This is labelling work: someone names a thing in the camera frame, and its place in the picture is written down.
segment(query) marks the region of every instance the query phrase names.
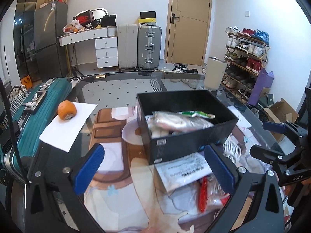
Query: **green packet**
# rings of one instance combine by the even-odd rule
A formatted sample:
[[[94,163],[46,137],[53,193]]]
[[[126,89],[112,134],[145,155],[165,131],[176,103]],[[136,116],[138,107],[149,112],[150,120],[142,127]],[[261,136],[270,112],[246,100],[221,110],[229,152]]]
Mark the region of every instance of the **green packet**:
[[[196,116],[199,116],[199,117],[202,117],[202,118],[205,118],[205,119],[214,119],[215,118],[215,115],[212,115],[212,114],[207,114],[207,113],[204,113],[202,111],[183,111],[183,112],[179,112],[179,114],[182,114],[182,115],[185,115],[185,116],[189,116],[189,117],[196,117]]]

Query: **white woven basket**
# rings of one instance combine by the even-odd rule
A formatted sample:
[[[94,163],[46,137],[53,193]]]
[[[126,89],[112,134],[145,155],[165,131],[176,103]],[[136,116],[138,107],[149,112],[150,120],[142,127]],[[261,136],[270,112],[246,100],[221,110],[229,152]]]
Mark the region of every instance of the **white woven basket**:
[[[15,115],[18,108],[20,107],[20,105],[23,103],[23,101],[25,100],[27,96],[28,96],[27,87],[24,85],[14,86],[11,89],[7,97],[11,104],[10,110],[11,110],[12,117]],[[0,125],[0,128],[2,130],[6,130],[7,128],[9,128],[9,123],[7,121],[7,114],[5,115],[4,120]]]

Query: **wooden door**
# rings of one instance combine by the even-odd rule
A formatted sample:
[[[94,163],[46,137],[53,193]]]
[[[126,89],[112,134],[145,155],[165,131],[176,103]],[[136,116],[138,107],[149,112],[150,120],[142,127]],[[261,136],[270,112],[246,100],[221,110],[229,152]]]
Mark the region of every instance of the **wooden door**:
[[[210,0],[172,0],[167,63],[202,65]]]

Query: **shoe box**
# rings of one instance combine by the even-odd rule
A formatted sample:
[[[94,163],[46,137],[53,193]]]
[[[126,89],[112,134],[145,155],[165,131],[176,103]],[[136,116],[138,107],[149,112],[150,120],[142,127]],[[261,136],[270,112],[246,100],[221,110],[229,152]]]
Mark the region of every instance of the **shoe box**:
[[[189,133],[151,139],[145,116],[154,111],[199,110],[214,114],[213,127]],[[137,94],[137,121],[150,165],[184,157],[204,150],[206,145],[222,144],[235,127],[237,117],[209,91],[174,91]]]
[[[298,113],[282,98],[281,101],[274,103],[269,108],[264,108],[268,115],[269,121],[274,123],[285,123],[290,121],[294,123],[298,118]],[[271,132],[277,142],[280,142],[285,137],[284,134]]]

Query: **purple bag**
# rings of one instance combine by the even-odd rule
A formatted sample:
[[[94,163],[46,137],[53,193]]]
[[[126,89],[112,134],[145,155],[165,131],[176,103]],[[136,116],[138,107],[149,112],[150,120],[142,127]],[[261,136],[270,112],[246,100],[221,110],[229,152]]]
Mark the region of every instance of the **purple bag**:
[[[248,100],[248,104],[256,106],[263,88],[271,88],[273,80],[273,71],[267,73],[264,68],[261,69],[257,76],[257,81],[254,89],[252,90],[251,96]]]

